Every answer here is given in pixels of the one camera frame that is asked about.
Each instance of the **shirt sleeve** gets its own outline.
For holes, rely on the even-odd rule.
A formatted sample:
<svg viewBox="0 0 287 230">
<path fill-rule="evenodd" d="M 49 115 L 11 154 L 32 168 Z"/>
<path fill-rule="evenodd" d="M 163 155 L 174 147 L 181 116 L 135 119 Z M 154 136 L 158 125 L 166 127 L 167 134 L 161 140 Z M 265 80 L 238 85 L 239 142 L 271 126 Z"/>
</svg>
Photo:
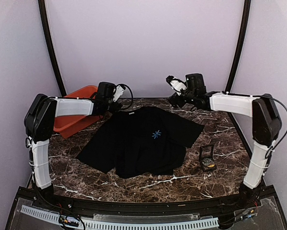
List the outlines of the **shirt sleeve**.
<svg viewBox="0 0 287 230">
<path fill-rule="evenodd" d="M 162 120 L 170 138 L 179 145 L 190 148 L 203 131 L 203 125 L 157 107 L 154 109 Z"/>
<path fill-rule="evenodd" d="M 108 173 L 115 167 L 116 151 L 117 131 L 114 118 L 111 117 L 98 129 L 76 158 L 103 173 Z"/>
</svg>

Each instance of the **curved black pole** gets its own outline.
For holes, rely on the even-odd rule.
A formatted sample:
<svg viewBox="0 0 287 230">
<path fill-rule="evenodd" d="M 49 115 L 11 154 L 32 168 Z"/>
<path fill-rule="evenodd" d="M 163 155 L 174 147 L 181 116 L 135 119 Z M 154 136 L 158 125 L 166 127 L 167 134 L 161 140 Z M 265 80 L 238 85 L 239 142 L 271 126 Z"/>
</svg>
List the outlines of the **curved black pole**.
<svg viewBox="0 0 287 230">
<path fill-rule="evenodd" d="M 54 70 L 55 78 L 59 87 L 60 94 L 64 97 L 67 95 L 65 86 L 63 84 L 61 74 L 59 71 L 55 51 L 54 51 L 54 46 L 52 43 L 52 38 L 51 38 L 51 33 L 49 30 L 49 25 L 48 25 L 48 16 L 47 16 L 47 10 L 46 10 L 46 5 L 45 5 L 45 0 L 38 0 L 39 2 L 39 10 L 40 10 L 40 16 L 41 16 L 41 22 L 42 22 L 42 27 L 43 27 L 43 33 L 44 37 L 46 39 L 47 47 L 48 47 L 48 54 L 49 58 L 51 59 L 52 67 Z"/>
<path fill-rule="evenodd" d="M 233 58 L 230 75 L 229 75 L 226 89 L 225 89 L 226 92 L 231 91 L 234 78 L 236 75 L 236 71 L 239 66 L 239 59 L 240 59 L 241 51 L 243 49 L 243 44 L 244 44 L 244 39 L 245 39 L 246 29 L 247 29 L 247 23 L 248 23 L 248 18 L 249 18 L 250 3 L 251 3 L 251 0 L 245 0 L 244 2 L 244 10 L 243 10 L 243 16 L 241 19 L 241 25 L 240 25 L 240 30 L 239 30 L 239 38 L 238 38 L 238 43 L 236 45 L 236 50 L 235 50 L 235 55 Z"/>
</svg>

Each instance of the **blue logo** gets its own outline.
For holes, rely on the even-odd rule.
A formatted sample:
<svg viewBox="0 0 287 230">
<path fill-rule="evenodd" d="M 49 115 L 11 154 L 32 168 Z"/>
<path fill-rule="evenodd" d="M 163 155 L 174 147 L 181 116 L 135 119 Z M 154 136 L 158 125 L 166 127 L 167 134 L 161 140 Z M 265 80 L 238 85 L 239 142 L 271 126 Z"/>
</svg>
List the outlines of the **blue logo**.
<svg viewBox="0 0 287 230">
<path fill-rule="evenodd" d="M 154 138 L 154 139 L 156 139 L 156 138 L 158 138 L 159 136 L 161 136 L 161 132 L 160 131 L 157 131 L 157 132 L 155 132 L 155 133 L 152 133 L 153 135 L 152 135 L 152 137 Z"/>
</svg>

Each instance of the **black frame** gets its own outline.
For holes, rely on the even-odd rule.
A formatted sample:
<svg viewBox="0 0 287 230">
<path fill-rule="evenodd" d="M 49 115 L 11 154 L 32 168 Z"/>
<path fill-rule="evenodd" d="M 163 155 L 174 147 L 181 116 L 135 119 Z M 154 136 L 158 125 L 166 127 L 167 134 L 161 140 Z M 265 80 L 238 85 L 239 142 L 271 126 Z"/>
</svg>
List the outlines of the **black frame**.
<svg viewBox="0 0 287 230">
<path fill-rule="evenodd" d="M 246 35 L 246 29 L 247 29 L 247 24 L 248 24 L 248 18 L 249 18 L 249 12 L 250 12 L 250 4 L 251 0 L 245 0 L 244 2 L 244 9 L 243 9 L 243 16 L 241 19 L 241 24 L 240 24 L 240 30 L 239 30 L 239 38 L 238 38 L 238 43 L 236 45 L 236 50 L 232 62 L 232 67 L 230 71 L 230 75 L 227 81 L 226 85 L 226 92 L 230 92 L 233 86 L 233 82 L 236 76 L 236 71 L 239 66 L 239 59 L 241 55 L 241 51 L 243 49 L 244 45 L 244 40 L 245 40 L 245 35 Z"/>
<path fill-rule="evenodd" d="M 62 97 L 64 97 L 67 95 L 67 92 L 62 81 L 62 77 L 60 74 L 58 62 L 57 62 L 55 51 L 54 51 L 54 46 L 53 46 L 52 37 L 51 37 L 49 24 L 48 24 L 48 16 L 47 16 L 45 0 L 38 0 L 38 3 L 39 3 L 39 10 L 40 10 L 40 17 L 41 17 L 41 22 L 42 22 L 42 27 L 43 27 L 43 33 L 44 33 L 44 37 L 46 39 L 46 43 L 48 47 L 49 58 L 51 59 L 52 68 L 55 74 L 55 78 L 56 78 L 57 85 L 59 87 L 60 94 Z"/>
<path fill-rule="evenodd" d="M 218 198 L 195 200 L 187 202 L 173 203 L 116 203 L 83 200 L 65 196 L 54 195 L 55 200 L 61 204 L 72 204 L 72 211 L 81 216 L 93 217 L 94 214 L 122 215 L 122 216 L 170 216 L 200 213 L 200 217 L 213 216 L 218 217 L 222 222 L 225 219 L 232 218 L 234 211 L 240 208 L 231 206 L 218 206 L 220 204 L 230 204 L 238 198 L 238 194 Z M 285 230 L 287 230 L 287 221 L 283 209 L 279 202 L 274 186 L 263 186 L 260 191 L 260 198 L 273 196 L 277 203 L 281 219 Z M 8 217 L 5 230 L 9 230 L 19 198 L 31 200 L 36 207 L 48 209 L 44 202 L 40 202 L 37 193 L 34 190 L 19 187 L 12 208 Z"/>
<path fill-rule="evenodd" d="M 62 81 L 62 77 L 61 77 L 60 70 L 58 67 L 57 58 L 56 58 L 56 54 L 55 54 L 55 50 L 54 50 L 54 46 L 53 46 L 53 42 L 51 38 L 45 0 L 38 0 L 38 2 L 39 2 L 39 10 L 40 10 L 40 17 L 41 17 L 41 22 L 42 22 L 42 27 L 43 27 L 43 33 L 46 39 L 46 43 L 48 47 L 48 54 L 51 59 L 56 82 L 58 84 L 61 95 L 66 96 L 67 95 L 66 89 Z M 236 45 L 235 55 L 233 58 L 231 71 L 230 71 L 229 78 L 227 80 L 226 89 L 225 89 L 225 91 L 227 92 L 230 92 L 232 89 L 233 82 L 236 76 L 236 71 L 239 65 L 239 59 L 240 59 L 240 55 L 243 49 L 243 44 L 244 44 L 244 39 L 245 39 L 246 29 L 247 29 L 247 24 L 248 24 L 250 4 L 251 4 L 251 0 L 244 1 L 244 9 L 243 9 L 240 30 L 239 30 L 239 38 L 238 38 L 238 42 Z"/>
</svg>

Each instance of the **zip tie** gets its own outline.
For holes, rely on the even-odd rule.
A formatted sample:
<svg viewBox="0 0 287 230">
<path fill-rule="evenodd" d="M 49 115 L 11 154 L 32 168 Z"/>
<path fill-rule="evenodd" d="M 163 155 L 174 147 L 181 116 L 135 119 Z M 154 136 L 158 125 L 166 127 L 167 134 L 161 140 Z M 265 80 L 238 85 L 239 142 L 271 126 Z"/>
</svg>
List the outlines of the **zip tie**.
<svg viewBox="0 0 287 230">
<path fill-rule="evenodd" d="M 268 169 L 270 165 L 268 165 L 267 167 L 262 167 L 260 165 L 257 165 L 256 163 L 254 163 L 253 161 L 250 160 L 250 163 L 253 164 L 254 166 L 257 166 L 260 169 Z"/>
<path fill-rule="evenodd" d="M 45 163 L 43 163 L 43 164 L 31 164 L 30 162 L 29 162 L 29 165 L 30 166 L 34 166 L 34 167 L 40 167 L 40 166 L 43 166 L 43 165 L 46 165 L 46 164 L 48 164 L 48 161 L 47 162 L 45 162 Z"/>
</svg>

